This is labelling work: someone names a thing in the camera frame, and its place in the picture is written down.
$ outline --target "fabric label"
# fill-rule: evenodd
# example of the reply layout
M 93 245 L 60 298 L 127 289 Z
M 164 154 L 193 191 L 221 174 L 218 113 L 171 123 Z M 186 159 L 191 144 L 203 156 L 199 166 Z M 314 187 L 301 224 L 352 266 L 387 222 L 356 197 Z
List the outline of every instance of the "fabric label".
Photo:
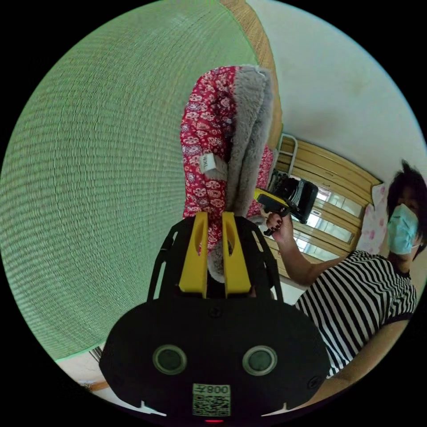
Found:
M 208 170 L 216 169 L 217 167 L 213 153 L 208 153 L 204 156 L 200 156 L 199 164 L 201 173 L 205 173 Z

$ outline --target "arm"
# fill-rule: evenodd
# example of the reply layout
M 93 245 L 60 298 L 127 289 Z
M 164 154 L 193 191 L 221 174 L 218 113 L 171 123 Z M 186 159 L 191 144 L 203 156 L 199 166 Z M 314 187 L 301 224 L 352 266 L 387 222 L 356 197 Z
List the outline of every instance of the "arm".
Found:
M 305 288 L 310 287 L 325 270 L 345 259 L 341 257 L 319 264 L 307 261 L 294 240 L 294 227 L 290 215 L 280 218 L 273 213 L 267 220 L 267 226 L 275 230 L 273 238 L 277 242 L 283 265 L 290 279 Z
M 408 320 L 402 320 L 383 326 L 345 368 L 323 382 L 317 393 L 308 402 L 290 410 L 286 410 L 286 406 L 284 406 L 283 409 L 273 412 L 271 415 L 295 411 L 313 405 L 359 381 L 384 358 L 399 339 L 407 324 Z
M 339 264 L 346 258 L 340 257 L 319 264 L 312 264 L 303 257 L 295 240 L 293 242 L 294 244 L 288 245 L 278 242 L 280 256 L 289 278 L 305 288 L 309 288 L 325 270 Z

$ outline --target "qr code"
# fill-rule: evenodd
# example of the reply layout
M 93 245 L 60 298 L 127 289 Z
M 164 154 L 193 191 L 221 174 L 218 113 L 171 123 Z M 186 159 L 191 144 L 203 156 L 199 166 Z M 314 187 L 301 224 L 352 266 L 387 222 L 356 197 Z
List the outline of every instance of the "qr code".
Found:
M 194 395 L 193 415 L 224 417 L 230 415 L 230 396 Z

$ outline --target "floral pattern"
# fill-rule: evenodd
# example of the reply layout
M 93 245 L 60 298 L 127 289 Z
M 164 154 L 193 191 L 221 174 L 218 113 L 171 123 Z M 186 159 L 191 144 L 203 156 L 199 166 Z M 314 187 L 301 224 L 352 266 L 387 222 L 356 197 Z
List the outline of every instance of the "floral pattern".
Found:
M 234 133 L 236 102 L 234 79 L 239 67 L 219 67 L 201 76 L 189 97 L 181 122 L 181 146 L 185 172 L 183 218 L 208 212 L 208 251 L 222 237 L 222 212 L 226 204 L 226 181 L 208 179 L 199 169 L 200 156 L 215 153 L 228 163 Z M 266 146 L 260 164 L 257 186 L 267 187 L 273 153 Z M 254 200 L 247 217 L 259 215 Z

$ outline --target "hand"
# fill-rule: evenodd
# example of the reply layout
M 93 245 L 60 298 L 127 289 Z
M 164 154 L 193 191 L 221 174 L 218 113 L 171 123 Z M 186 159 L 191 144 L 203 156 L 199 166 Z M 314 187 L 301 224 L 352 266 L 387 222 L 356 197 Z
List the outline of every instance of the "hand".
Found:
M 277 213 L 271 213 L 267 219 L 267 227 L 274 230 L 272 236 L 277 243 L 294 242 L 294 226 L 290 214 L 282 218 Z

